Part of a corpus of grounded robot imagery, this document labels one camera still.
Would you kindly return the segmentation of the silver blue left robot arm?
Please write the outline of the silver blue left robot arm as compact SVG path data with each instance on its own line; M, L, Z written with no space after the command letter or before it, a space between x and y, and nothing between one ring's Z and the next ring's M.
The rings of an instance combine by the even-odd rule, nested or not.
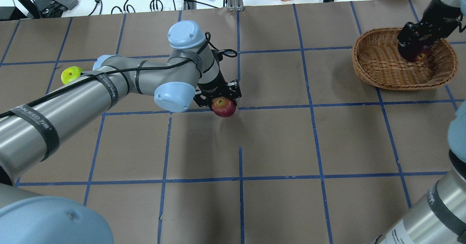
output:
M93 209L14 184L128 94L153 96L171 113L185 112L195 102L221 117L234 114L240 84L225 80L220 62L237 52L215 48L210 33L192 20L175 23L167 38L173 48L167 63L102 55L92 70L73 73L63 87L1 114L2 244L114 243L111 227Z

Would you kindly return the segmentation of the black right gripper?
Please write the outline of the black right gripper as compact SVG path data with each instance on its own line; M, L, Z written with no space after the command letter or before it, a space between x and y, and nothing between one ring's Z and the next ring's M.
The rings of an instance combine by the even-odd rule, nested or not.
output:
M398 52L402 58L408 58L410 52L431 49L441 38L450 34L447 25L435 25L429 22L407 22L397 36Z

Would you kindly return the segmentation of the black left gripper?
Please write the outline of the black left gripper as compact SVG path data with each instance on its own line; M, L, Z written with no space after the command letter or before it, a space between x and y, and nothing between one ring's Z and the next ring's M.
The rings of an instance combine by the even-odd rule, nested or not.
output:
M238 79L234 79L231 82L223 80L205 84L199 83L197 87L199 89L196 89L193 100L199 107L208 107L211 109L213 100L221 97L231 100L236 106L236 100L242 97Z

